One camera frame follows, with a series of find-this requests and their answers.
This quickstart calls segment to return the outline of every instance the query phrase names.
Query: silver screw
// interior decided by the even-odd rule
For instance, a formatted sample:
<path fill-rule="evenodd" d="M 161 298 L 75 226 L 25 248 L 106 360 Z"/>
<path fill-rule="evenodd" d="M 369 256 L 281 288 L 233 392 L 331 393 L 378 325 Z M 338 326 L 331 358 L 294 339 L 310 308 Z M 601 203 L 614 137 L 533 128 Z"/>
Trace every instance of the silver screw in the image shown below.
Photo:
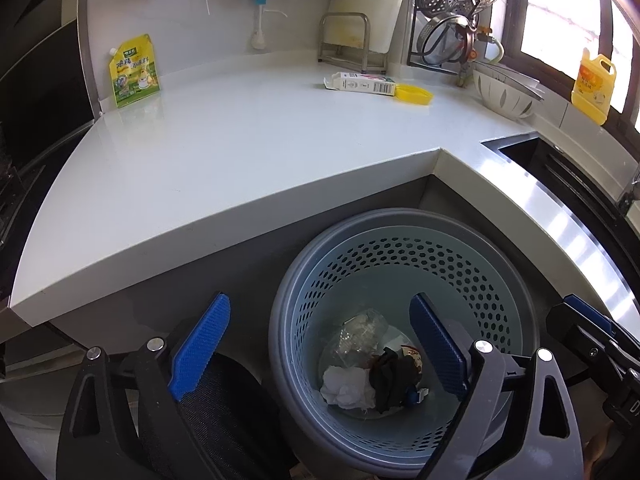
<path fill-rule="evenodd" d="M 476 350 L 482 352 L 483 354 L 488 354 L 491 350 L 494 349 L 494 346 L 488 341 L 483 341 L 482 339 L 476 341 Z"/>
<path fill-rule="evenodd" d="M 162 339 L 161 337 L 150 339 L 146 343 L 146 347 L 152 352 L 159 352 L 162 350 L 162 348 L 164 348 L 164 339 Z"/>
<path fill-rule="evenodd" d="M 92 346 L 86 351 L 86 356 L 93 361 L 100 357 L 100 347 Z"/>
<path fill-rule="evenodd" d="M 547 363 L 554 358 L 554 355 L 546 348 L 538 349 L 538 357 Z"/>

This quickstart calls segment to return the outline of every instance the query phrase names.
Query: window frame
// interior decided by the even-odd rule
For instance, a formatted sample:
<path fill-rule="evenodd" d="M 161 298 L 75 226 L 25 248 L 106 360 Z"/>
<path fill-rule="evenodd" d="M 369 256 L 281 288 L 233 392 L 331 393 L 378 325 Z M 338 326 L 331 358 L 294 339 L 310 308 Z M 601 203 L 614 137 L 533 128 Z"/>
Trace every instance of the window frame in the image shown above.
<path fill-rule="evenodd" d="M 571 92 L 575 80 L 564 72 L 522 51 L 528 5 L 529 0 L 507 0 L 502 36 L 502 45 L 504 46 L 502 63 L 518 72 L 539 79 L 544 86 L 571 102 Z M 599 53 L 609 59 L 613 53 L 613 7 L 611 0 L 600 0 Z M 625 106 L 621 112 L 611 107 L 609 117 L 602 127 L 638 161 L 640 161 L 640 134 L 632 119 L 638 114 L 639 104 L 640 46 L 634 38 L 631 74 Z"/>

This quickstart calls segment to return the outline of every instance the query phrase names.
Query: barcode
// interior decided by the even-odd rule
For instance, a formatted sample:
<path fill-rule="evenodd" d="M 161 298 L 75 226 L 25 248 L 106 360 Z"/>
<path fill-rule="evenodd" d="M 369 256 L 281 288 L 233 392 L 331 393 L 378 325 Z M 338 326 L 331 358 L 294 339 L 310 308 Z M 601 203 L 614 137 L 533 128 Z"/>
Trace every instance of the barcode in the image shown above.
<path fill-rule="evenodd" d="M 391 85 L 389 83 L 373 83 L 373 91 L 378 94 L 391 93 Z"/>

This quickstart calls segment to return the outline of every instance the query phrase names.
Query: toothpaste box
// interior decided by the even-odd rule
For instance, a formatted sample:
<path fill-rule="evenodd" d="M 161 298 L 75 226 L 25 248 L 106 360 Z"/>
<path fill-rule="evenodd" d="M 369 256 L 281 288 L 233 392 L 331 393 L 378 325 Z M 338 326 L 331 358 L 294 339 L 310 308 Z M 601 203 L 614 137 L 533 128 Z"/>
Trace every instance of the toothpaste box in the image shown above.
<path fill-rule="evenodd" d="M 337 72 L 331 76 L 331 79 L 324 78 L 324 86 L 329 90 L 346 90 L 347 92 L 367 94 L 392 96 L 396 93 L 394 80 L 383 75 Z"/>

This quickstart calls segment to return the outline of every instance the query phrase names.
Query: window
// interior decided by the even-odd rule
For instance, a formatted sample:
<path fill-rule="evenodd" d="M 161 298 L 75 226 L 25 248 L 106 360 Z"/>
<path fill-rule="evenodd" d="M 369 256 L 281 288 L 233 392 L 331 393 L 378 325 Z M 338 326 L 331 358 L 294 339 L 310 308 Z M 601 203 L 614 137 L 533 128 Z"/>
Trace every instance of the window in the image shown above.
<path fill-rule="evenodd" d="M 604 54 L 616 85 L 604 127 L 640 160 L 640 48 L 610 0 L 507 0 L 503 62 L 571 99 L 582 50 Z"/>

